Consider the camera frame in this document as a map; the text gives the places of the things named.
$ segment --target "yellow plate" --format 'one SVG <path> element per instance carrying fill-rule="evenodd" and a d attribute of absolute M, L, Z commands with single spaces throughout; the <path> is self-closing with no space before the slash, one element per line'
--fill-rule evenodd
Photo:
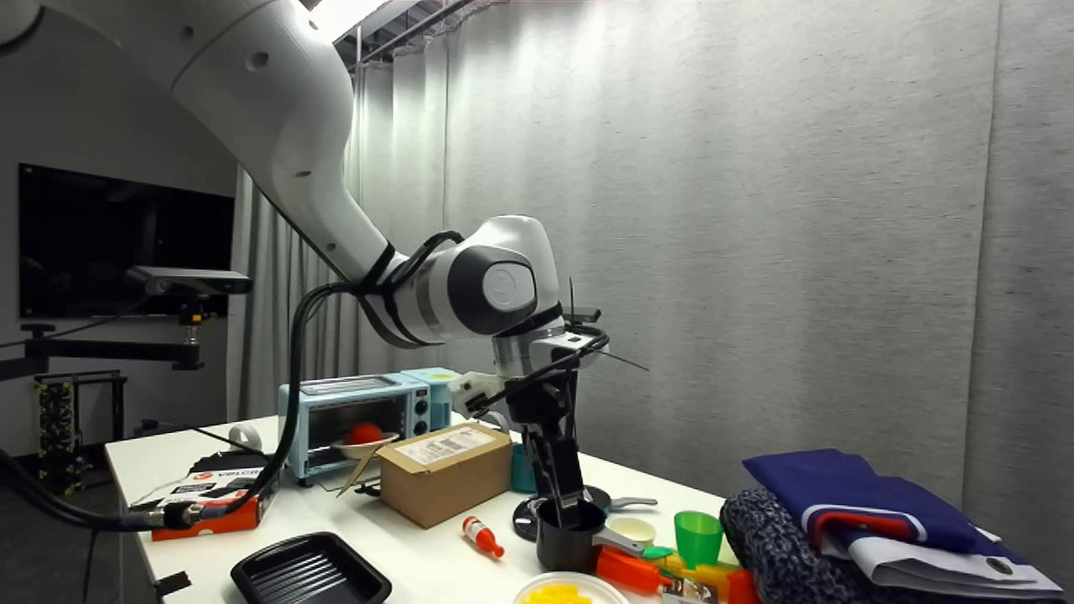
<path fill-rule="evenodd" d="M 541 572 L 515 604 L 628 604 L 628 597 L 591 572 Z"/>

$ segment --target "green cup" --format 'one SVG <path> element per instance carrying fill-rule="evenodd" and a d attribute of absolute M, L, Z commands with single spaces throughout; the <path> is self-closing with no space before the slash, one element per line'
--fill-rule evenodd
<path fill-rule="evenodd" d="M 726 527 L 700 510 L 675 512 L 675 546 L 685 567 L 716 562 Z"/>

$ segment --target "monitor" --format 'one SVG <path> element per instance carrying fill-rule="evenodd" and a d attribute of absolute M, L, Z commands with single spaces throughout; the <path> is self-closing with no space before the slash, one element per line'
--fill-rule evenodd
<path fill-rule="evenodd" d="M 176 302 L 145 302 L 127 269 L 230 266 L 224 194 L 21 163 L 18 199 L 21 319 L 169 314 Z"/>

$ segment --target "cardboard box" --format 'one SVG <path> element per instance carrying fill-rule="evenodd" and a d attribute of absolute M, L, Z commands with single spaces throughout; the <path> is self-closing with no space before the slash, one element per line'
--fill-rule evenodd
<path fill-rule="evenodd" d="M 433 527 L 507 488 L 509 436 L 461 421 L 384 446 L 378 459 L 378 500 Z"/>

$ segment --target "white table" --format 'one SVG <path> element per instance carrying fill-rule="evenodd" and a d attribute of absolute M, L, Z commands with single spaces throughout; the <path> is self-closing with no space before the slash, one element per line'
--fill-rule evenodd
<path fill-rule="evenodd" d="M 280 419 L 249 419 L 263 431 L 266 450 L 280 439 Z M 145 439 L 107 442 L 107 459 L 127 503 L 150 494 L 161 484 L 180 478 L 198 455 L 227 450 L 196 428 L 163 431 Z M 659 531 L 653 542 L 675 546 L 671 515 L 675 510 L 707 510 L 717 512 L 722 495 L 667 484 L 597 455 L 581 455 L 583 478 L 606 488 L 611 495 L 659 495 L 659 510 L 642 515 Z M 357 546 L 374 567 L 394 581 L 394 604 L 509 604 L 525 583 L 541 572 L 532 542 L 515 535 L 509 512 L 527 500 L 525 494 L 500 494 L 466 512 L 481 515 L 507 546 L 503 560 L 493 562 L 481 555 L 461 535 L 461 515 L 418 531 L 385 503 L 362 494 L 325 494 L 321 487 L 276 488 L 258 531 L 244 534 L 204 534 L 192 539 L 150 539 L 142 534 L 142 551 L 150 581 L 172 572 L 189 572 L 192 587 L 169 592 L 169 604 L 209 604 L 209 601 L 243 601 L 230 583 L 230 567 L 289 535 L 331 531 L 348 546 Z"/>

